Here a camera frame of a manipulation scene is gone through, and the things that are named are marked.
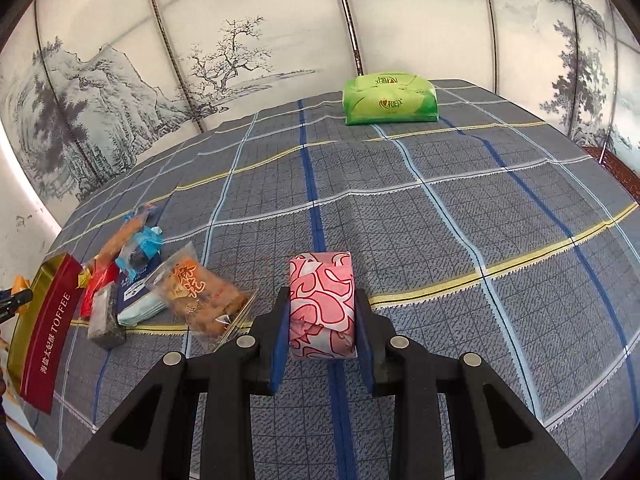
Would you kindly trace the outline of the navy cracker packet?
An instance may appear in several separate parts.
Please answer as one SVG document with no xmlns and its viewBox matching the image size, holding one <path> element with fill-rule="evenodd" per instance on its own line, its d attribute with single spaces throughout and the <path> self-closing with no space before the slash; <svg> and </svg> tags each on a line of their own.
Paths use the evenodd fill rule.
<svg viewBox="0 0 640 480">
<path fill-rule="evenodd" d="M 167 308 L 163 299 L 145 286 L 145 280 L 118 288 L 116 314 L 120 326 L 136 327 Z"/>
</svg>

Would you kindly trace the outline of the grey plaid tablecloth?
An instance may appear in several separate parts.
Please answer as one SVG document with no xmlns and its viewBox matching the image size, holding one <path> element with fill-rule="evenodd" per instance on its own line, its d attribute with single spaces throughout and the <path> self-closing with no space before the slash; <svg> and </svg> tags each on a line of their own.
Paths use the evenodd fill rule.
<svg viewBox="0 0 640 480">
<path fill-rule="evenodd" d="M 352 255 L 396 330 L 480 354 L 586 479 L 639 423 L 639 206 L 539 114 L 459 79 L 434 124 L 349 127 L 335 92 L 232 120 L 97 192 L 52 254 L 93 257 L 153 204 L 268 311 L 302 252 Z"/>
</svg>

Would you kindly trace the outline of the red snack packet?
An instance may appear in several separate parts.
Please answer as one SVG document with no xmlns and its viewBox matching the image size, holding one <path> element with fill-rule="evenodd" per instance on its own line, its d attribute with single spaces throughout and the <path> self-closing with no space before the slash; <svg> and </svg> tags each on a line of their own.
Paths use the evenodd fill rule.
<svg viewBox="0 0 640 480">
<path fill-rule="evenodd" d="M 94 260 L 93 263 L 84 266 L 78 274 L 78 287 L 84 291 L 82 294 L 79 317 L 88 320 L 92 312 L 94 295 L 103 287 L 117 280 L 118 266 L 114 261 L 109 263 Z"/>
</svg>

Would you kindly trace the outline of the clear long pastry packet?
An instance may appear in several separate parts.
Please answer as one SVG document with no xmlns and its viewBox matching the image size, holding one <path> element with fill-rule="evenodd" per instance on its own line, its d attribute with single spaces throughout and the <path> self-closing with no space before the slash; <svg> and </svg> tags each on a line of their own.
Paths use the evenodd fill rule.
<svg viewBox="0 0 640 480">
<path fill-rule="evenodd" d="M 125 214 L 124 224 L 94 257 L 94 266 L 96 268 L 104 268 L 104 266 L 108 266 L 114 261 L 128 240 L 142 230 L 155 209 L 155 205 L 146 203 Z"/>
</svg>

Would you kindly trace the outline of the blue clear cookie wrapper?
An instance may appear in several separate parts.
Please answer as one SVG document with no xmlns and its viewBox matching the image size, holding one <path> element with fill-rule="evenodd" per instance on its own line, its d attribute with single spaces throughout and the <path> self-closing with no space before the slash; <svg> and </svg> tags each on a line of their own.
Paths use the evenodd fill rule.
<svg viewBox="0 0 640 480">
<path fill-rule="evenodd" d="M 159 226 L 145 226 L 122 246 L 115 260 L 116 266 L 133 282 L 160 253 L 163 241 L 163 231 Z"/>
</svg>

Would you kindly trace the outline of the grey snack block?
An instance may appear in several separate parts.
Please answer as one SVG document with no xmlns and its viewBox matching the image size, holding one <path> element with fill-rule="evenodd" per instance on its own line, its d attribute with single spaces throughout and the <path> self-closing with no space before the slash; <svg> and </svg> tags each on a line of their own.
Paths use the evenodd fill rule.
<svg viewBox="0 0 640 480">
<path fill-rule="evenodd" d="M 126 340 L 124 328 L 117 321 L 117 285 L 111 282 L 92 298 L 88 324 L 88 339 L 104 350 L 112 350 Z"/>
</svg>

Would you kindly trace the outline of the red gold toffee tin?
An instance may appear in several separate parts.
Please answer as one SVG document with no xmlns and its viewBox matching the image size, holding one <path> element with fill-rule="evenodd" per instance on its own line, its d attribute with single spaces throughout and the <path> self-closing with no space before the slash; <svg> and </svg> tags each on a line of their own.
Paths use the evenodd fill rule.
<svg viewBox="0 0 640 480">
<path fill-rule="evenodd" d="M 45 261 L 32 281 L 32 301 L 18 317 L 9 348 L 11 385 L 36 410 L 52 411 L 53 391 L 70 321 L 80 298 L 81 265 L 69 254 Z"/>
</svg>

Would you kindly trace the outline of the clear orange fried twist bag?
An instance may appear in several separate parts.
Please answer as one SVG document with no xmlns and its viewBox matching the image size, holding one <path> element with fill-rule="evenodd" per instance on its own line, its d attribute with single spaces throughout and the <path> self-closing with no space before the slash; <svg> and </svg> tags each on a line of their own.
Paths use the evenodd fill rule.
<svg viewBox="0 0 640 480">
<path fill-rule="evenodd" d="M 257 289 L 242 289 L 200 263 L 192 243 L 162 262 L 145 287 L 189 329 L 204 353 L 213 353 L 246 330 L 255 316 Z"/>
</svg>

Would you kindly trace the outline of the pink white patterned snack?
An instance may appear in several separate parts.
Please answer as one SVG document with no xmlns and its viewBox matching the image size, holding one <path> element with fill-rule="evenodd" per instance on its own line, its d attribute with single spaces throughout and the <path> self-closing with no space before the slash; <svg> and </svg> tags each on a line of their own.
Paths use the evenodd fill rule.
<svg viewBox="0 0 640 480">
<path fill-rule="evenodd" d="M 350 252 L 306 252 L 290 260 L 292 356 L 356 358 L 355 279 Z"/>
</svg>

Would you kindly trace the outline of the green tissue pack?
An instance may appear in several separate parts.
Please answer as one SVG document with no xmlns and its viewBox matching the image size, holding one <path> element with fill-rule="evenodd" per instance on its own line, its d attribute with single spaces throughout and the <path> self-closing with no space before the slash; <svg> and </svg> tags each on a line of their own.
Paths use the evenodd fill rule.
<svg viewBox="0 0 640 480">
<path fill-rule="evenodd" d="M 342 96 L 349 126 L 437 122 L 438 102 L 434 84 L 405 72 L 382 72 L 347 81 Z"/>
</svg>

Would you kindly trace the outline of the painted folding screen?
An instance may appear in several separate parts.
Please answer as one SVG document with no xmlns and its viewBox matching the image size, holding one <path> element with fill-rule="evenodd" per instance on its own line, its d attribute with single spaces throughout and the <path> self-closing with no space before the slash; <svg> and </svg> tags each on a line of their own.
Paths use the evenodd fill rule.
<svg viewBox="0 0 640 480">
<path fill-rule="evenodd" d="M 165 148 L 383 70 L 471 81 L 639 166 L 639 43 L 612 0 L 32 0 L 1 123 L 65 221 Z"/>
</svg>

